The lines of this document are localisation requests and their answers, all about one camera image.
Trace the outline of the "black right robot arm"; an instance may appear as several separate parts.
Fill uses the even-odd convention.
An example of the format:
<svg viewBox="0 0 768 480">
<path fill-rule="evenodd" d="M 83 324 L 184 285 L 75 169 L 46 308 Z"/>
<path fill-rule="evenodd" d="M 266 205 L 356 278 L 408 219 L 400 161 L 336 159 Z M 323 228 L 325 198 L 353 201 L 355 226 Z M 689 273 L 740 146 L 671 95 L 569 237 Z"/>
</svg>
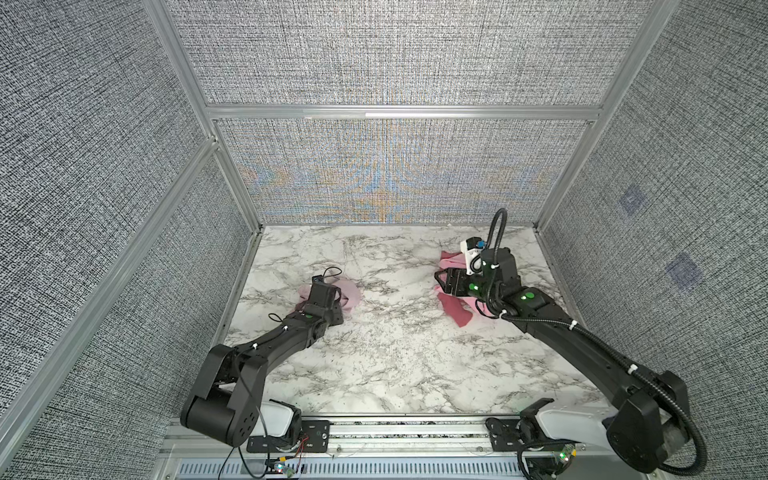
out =
<svg viewBox="0 0 768 480">
<path fill-rule="evenodd" d="M 508 436 L 525 478 L 560 475 L 577 444 L 609 448 L 640 473 L 704 471 L 708 450 L 691 415 L 686 383 L 620 353 L 550 295 L 524 285 L 508 248 L 491 249 L 474 237 L 470 250 L 442 253 L 434 278 L 446 313 L 458 325 L 473 314 L 511 323 L 562 356 L 613 409 L 593 418 L 567 413 L 559 419 L 551 398 L 526 407 Z"/>
</svg>

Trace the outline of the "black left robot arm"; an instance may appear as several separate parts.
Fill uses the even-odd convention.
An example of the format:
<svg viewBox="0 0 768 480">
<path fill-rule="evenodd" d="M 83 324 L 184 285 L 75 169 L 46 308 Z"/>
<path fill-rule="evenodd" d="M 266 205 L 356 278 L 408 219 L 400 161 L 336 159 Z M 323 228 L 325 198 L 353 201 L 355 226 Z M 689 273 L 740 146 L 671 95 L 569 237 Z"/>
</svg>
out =
<svg viewBox="0 0 768 480">
<path fill-rule="evenodd" d="M 179 414 L 181 425 L 231 447 L 242 446 L 253 435 L 293 445 L 300 412 L 284 402 L 264 400 L 267 376 L 342 323 L 341 289 L 313 277 L 308 299 L 279 326 L 235 346 L 211 348 Z"/>
</svg>

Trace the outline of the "light pink cloth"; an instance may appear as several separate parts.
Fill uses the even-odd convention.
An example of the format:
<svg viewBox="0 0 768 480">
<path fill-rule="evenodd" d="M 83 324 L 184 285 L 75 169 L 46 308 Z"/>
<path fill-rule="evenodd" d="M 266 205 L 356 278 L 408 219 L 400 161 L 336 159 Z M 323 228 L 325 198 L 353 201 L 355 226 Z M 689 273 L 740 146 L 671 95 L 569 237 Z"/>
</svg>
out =
<svg viewBox="0 0 768 480">
<path fill-rule="evenodd" d="M 330 277 L 325 282 L 340 289 L 340 305 L 345 315 L 350 314 L 360 305 L 362 290 L 353 281 L 347 278 Z M 310 291 L 310 285 L 304 285 L 299 288 L 299 302 L 295 307 L 296 310 L 301 309 L 301 305 L 309 299 Z"/>
</svg>

